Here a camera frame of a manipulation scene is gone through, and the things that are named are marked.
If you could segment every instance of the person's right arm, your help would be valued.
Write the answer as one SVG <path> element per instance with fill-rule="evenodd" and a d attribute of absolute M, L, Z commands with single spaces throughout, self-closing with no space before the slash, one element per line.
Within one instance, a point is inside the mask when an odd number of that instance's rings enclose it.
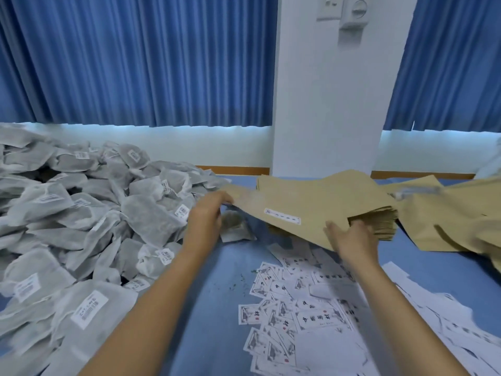
<path fill-rule="evenodd" d="M 404 376 L 469 375 L 383 271 L 369 227 L 355 221 L 345 232 L 329 221 L 324 232 L 354 271 Z"/>

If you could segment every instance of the forearm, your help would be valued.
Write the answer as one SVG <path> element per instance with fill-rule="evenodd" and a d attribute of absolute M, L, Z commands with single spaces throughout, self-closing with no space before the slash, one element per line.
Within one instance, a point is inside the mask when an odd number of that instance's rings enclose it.
<path fill-rule="evenodd" d="M 468 375 L 379 265 L 355 273 L 403 375 Z"/>
<path fill-rule="evenodd" d="M 79 375 L 158 375 L 186 293 L 204 260 L 197 251 L 183 247 Z"/>

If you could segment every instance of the person's left hand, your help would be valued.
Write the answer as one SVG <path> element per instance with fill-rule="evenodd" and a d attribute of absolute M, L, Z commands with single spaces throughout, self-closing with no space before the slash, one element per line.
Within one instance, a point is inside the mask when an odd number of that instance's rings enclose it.
<path fill-rule="evenodd" d="M 223 203 L 233 203 L 225 191 L 213 191 L 200 199 L 188 216 L 188 228 L 183 248 L 207 256 L 216 244 L 221 231 L 220 208 Z"/>

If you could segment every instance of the table surface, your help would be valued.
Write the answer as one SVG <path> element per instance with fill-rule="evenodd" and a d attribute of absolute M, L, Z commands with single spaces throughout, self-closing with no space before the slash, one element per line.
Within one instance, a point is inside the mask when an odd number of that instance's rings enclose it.
<path fill-rule="evenodd" d="M 256 177 L 229 178 L 235 184 L 255 187 Z M 290 248 L 291 243 L 269 233 L 264 222 L 253 217 L 248 220 L 258 240 L 216 246 L 189 291 L 161 375 L 252 375 L 252 357 L 243 351 L 249 326 L 238 325 L 237 307 L 260 302 L 249 295 L 253 270 L 262 261 L 279 265 L 266 246 L 278 242 Z M 452 294 L 473 309 L 481 329 L 501 336 L 501 276 L 488 259 L 473 254 L 422 252 L 401 228 L 392 241 L 379 243 L 379 259 L 381 264 L 394 262 L 429 291 Z"/>

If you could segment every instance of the hand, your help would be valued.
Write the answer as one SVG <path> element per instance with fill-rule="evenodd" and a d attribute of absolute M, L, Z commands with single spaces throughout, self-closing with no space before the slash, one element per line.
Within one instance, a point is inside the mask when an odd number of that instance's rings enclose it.
<path fill-rule="evenodd" d="M 233 203 L 225 191 L 213 191 L 200 199 L 188 216 L 188 228 L 183 248 L 207 256 L 216 244 L 221 230 L 220 208 L 223 203 Z"/>
<path fill-rule="evenodd" d="M 331 243 L 332 249 L 357 273 L 360 267 L 379 266 L 377 244 L 372 227 L 363 221 L 354 221 L 352 226 L 343 231 L 332 221 L 325 223 L 324 232 Z"/>

